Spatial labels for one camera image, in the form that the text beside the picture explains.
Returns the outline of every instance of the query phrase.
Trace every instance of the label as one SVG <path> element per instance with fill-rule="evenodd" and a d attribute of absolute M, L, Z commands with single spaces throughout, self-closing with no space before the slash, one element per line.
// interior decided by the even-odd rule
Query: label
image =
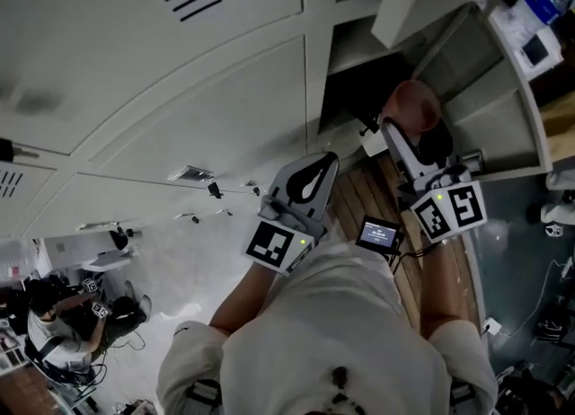
<path fill-rule="evenodd" d="M 561 15 L 551 0 L 525 0 L 525 2 L 545 25 L 549 25 Z"/>

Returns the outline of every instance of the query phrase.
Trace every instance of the wire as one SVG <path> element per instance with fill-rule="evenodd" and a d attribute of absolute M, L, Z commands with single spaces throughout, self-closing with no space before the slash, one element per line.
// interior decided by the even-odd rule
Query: wire
<path fill-rule="evenodd" d="M 401 255 L 399 260 L 397 261 L 397 264 L 395 265 L 394 276 L 395 276 L 395 272 L 399 269 L 399 266 L 402 264 L 402 260 L 405 257 L 413 257 L 414 259 L 418 259 L 419 257 L 423 257 L 424 255 L 433 251 L 433 249 L 438 247 L 438 245 L 439 245 L 439 243 L 433 243 L 433 244 L 429 245 L 428 247 L 426 247 L 425 249 L 421 249 L 420 251 L 406 252 L 405 254 Z"/>
<path fill-rule="evenodd" d="M 134 331 L 134 333 L 142 340 L 142 346 L 139 348 L 136 348 L 134 345 L 132 345 L 132 340 L 128 340 L 126 343 L 124 343 L 123 345 L 118 345 L 118 346 L 111 346 L 109 348 L 115 348 L 115 349 L 120 349 L 120 348 L 125 348 L 127 346 L 130 346 L 134 351 L 141 351 L 142 349 L 144 349 L 146 347 L 146 342 L 144 341 L 144 339 L 142 338 L 142 336 L 137 332 Z"/>
<path fill-rule="evenodd" d="M 525 327 L 525 324 L 527 324 L 527 322 L 537 312 L 537 310 L 539 309 L 539 305 L 541 304 L 541 300 L 543 300 L 543 294 L 545 292 L 545 286 L 547 286 L 547 279 L 549 278 L 549 271 L 551 271 L 551 267 L 553 266 L 553 264 L 557 265 L 558 268 L 562 268 L 566 265 L 566 263 L 563 263 L 562 265 L 560 265 L 559 263 L 557 263 L 557 260 L 551 260 L 551 263 L 549 263 L 549 267 L 547 268 L 547 272 L 545 273 L 545 280 L 543 282 L 543 287 L 541 287 L 541 294 L 539 295 L 539 300 L 537 300 L 537 305 L 535 306 L 535 309 L 533 310 L 533 312 L 531 312 L 531 314 L 528 315 L 528 317 L 521 323 L 521 325 L 512 334 L 508 335 L 507 333 L 500 332 L 500 335 L 502 335 L 506 339 L 509 339 L 509 340 L 512 339 L 513 337 L 515 337 L 518 334 L 518 332 L 521 329 L 523 329 Z"/>

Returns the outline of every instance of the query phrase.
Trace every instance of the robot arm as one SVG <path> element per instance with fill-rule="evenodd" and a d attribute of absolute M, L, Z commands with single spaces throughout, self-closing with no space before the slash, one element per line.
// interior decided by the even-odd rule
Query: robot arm
<path fill-rule="evenodd" d="M 421 135 L 417 147 L 391 119 L 383 120 L 382 131 L 392 159 L 406 179 L 399 194 L 431 243 L 487 222 L 481 185 L 472 180 L 469 168 L 457 161 L 443 121 Z"/>
<path fill-rule="evenodd" d="M 322 217 L 340 162 L 328 152 L 310 155 L 281 169 L 261 199 L 243 254 L 288 275 L 326 233 Z"/>

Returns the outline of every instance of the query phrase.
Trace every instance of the display screen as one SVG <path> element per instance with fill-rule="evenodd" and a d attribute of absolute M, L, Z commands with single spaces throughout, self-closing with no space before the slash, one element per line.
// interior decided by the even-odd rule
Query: display screen
<path fill-rule="evenodd" d="M 365 243 L 377 244 L 384 247 L 392 247 L 396 230 L 383 225 L 366 222 L 359 239 Z"/>

